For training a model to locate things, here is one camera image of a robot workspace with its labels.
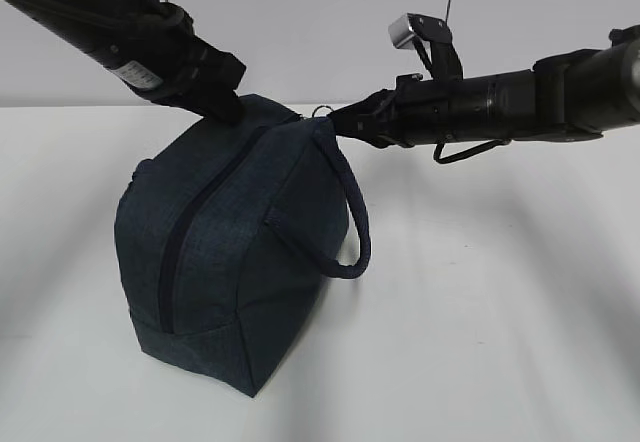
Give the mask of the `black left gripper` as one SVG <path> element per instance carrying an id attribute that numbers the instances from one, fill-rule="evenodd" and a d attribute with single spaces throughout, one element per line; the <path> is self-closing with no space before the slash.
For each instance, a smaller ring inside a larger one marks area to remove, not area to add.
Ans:
<path id="1" fill-rule="evenodd" d="M 188 110 L 222 123 L 239 123 L 243 105 L 236 90 L 246 66 L 230 52 L 195 34 L 192 17 L 168 2 L 135 19 L 122 51 L 119 79 L 156 105 Z"/>

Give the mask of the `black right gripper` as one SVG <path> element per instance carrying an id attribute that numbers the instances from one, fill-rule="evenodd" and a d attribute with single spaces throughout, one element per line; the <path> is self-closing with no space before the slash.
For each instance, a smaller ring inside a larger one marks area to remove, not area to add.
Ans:
<path id="1" fill-rule="evenodd" d="M 337 135 L 375 148 L 489 140 L 495 136 L 495 81 L 445 84 L 400 77 L 395 89 L 330 112 Z"/>

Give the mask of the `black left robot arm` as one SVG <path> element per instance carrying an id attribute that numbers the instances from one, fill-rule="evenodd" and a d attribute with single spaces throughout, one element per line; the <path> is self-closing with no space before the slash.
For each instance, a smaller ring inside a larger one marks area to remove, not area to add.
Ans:
<path id="1" fill-rule="evenodd" d="M 100 64 L 137 97 L 237 124 L 245 65 L 168 0 L 3 0 Z"/>

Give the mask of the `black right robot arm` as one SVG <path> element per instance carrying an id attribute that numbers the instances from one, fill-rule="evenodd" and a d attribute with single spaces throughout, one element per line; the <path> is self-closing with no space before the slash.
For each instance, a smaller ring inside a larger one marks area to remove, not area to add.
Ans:
<path id="1" fill-rule="evenodd" d="M 464 78 L 445 45 L 423 52 L 432 77 L 330 113 L 337 134 L 376 148 L 482 141 L 581 142 L 639 122 L 639 28 L 613 29 L 607 49 L 546 57 L 532 68 Z"/>

